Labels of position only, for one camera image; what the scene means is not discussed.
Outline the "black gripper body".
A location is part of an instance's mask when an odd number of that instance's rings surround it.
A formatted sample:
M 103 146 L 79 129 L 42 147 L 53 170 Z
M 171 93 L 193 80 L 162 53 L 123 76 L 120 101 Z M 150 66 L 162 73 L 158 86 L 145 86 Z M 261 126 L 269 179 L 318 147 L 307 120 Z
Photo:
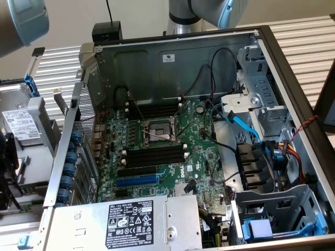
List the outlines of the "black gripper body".
M 7 210 L 11 202 L 19 211 L 22 210 L 16 199 L 23 196 L 17 182 L 16 170 L 18 168 L 14 135 L 1 132 L 1 211 Z

